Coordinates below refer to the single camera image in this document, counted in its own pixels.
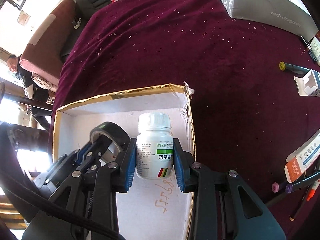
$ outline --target blue gripper pad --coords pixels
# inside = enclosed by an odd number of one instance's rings
[[[183,165],[181,160],[181,154],[183,154],[181,145],[179,140],[176,141],[177,138],[173,139],[173,166],[174,166],[174,172],[176,174],[177,184],[180,188],[180,190],[183,192],[185,189],[185,176],[183,171]]]
[[[126,170],[124,171],[125,182],[124,188],[128,191],[132,185],[134,171],[136,168],[136,138],[130,140],[129,146],[126,150],[122,167],[125,165]]]

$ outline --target purple pen cap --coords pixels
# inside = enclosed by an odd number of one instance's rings
[[[273,191],[274,193],[276,193],[276,192],[279,191],[279,184],[278,184],[278,183],[274,182],[274,183],[272,184],[272,191]]]
[[[287,186],[285,187],[285,192],[286,192],[286,193],[291,193],[292,188],[293,188],[293,185],[292,185],[292,184],[287,184]]]

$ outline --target green label stripe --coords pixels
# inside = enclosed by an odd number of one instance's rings
[[[173,153],[173,149],[157,149],[157,154],[170,154]]]

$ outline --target open box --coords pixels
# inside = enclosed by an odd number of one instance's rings
[[[55,118],[53,159],[81,148],[89,141],[90,131],[103,122],[114,122],[130,138],[137,137],[139,115],[155,111],[169,115],[173,137],[179,138],[184,151],[195,156],[192,92],[187,84],[167,84],[99,95],[63,106]],[[116,194],[119,232],[127,240],[187,239],[193,193],[182,193],[174,174],[167,180],[174,188],[166,204],[164,180],[140,179],[136,174],[129,192]]]
[[[299,96],[320,97],[320,73],[309,70],[302,78],[293,77],[296,81]]]

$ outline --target bottle label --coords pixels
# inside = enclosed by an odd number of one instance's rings
[[[137,173],[142,177],[162,178],[171,175],[172,141],[137,142]]]

